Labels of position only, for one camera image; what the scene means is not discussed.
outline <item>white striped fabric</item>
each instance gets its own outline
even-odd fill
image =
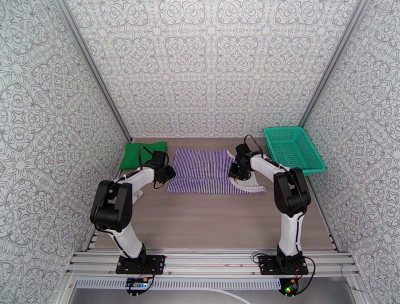
[[[168,193],[250,193],[229,181],[232,161],[226,150],[202,151],[178,147],[172,165],[176,176],[169,182]]]

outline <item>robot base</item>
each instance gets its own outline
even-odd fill
[[[147,255],[143,245],[137,258],[120,256],[115,273],[122,275],[162,275],[166,261],[165,255]]]
[[[258,257],[259,270],[262,275],[265,276],[276,276],[276,275],[308,275],[309,270],[307,268],[306,260],[304,257],[298,260],[290,266],[282,267],[278,264],[276,255],[262,255]]]

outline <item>wall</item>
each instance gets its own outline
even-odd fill
[[[133,137],[297,125],[356,0],[67,0]]]
[[[55,6],[0,2],[0,303],[53,303],[125,138]]]
[[[373,0],[305,129],[311,177],[375,303],[400,303],[400,2]]]

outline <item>vent grille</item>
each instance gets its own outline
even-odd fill
[[[81,289],[125,289],[126,277],[83,276],[76,283]],[[259,291],[278,290],[281,283],[278,278],[228,279],[228,278],[155,278],[152,290],[224,290]]]

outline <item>mounting plate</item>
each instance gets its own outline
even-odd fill
[[[276,276],[276,275],[308,275],[309,270],[304,257],[301,257],[299,263],[288,267],[285,271],[282,271],[277,262],[276,255],[260,255],[258,257],[258,266],[262,275],[264,276]]]
[[[147,255],[146,264],[141,267],[136,261],[121,255],[115,273],[119,275],[162,275],[165,261],[165,255]]]

